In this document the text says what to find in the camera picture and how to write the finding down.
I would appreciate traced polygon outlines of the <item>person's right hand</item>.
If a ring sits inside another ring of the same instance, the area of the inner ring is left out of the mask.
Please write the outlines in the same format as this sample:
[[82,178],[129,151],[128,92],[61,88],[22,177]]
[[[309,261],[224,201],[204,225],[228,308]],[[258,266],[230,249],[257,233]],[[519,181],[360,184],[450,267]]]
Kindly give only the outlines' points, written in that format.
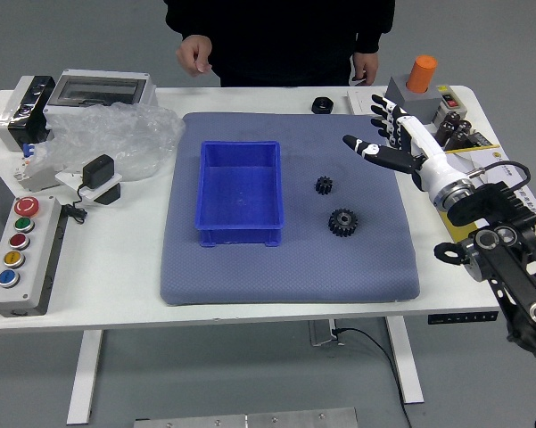
[[191,35],[185,38],[178,49],[176,57],[181,68],[191,77],[211,72],[209,57],[212,51],[210,39],[202,35]]

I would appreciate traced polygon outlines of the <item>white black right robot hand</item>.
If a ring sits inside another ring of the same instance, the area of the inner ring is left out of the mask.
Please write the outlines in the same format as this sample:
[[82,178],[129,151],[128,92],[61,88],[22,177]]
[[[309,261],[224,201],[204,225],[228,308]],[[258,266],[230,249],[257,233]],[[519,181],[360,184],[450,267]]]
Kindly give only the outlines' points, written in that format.
[[373,95],[371,124],[387,140],[371,144],[355,136],[342,140],[355,153],[375,165],[410,174],[416,187],[428,193],[437,210],[446,212],[474,192],[466,174],[450,166],[447,156],[420,120],[389,99]]

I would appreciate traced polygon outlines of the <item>person's left hand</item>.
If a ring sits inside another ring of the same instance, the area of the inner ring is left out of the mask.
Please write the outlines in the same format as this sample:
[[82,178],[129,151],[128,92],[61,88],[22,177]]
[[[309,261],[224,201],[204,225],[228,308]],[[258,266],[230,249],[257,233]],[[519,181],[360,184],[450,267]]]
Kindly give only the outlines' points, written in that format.
[[379,69],[378,53],[359,53],[352,55],[354,75],[351,81],[356,86],[371,86],[375,83]]

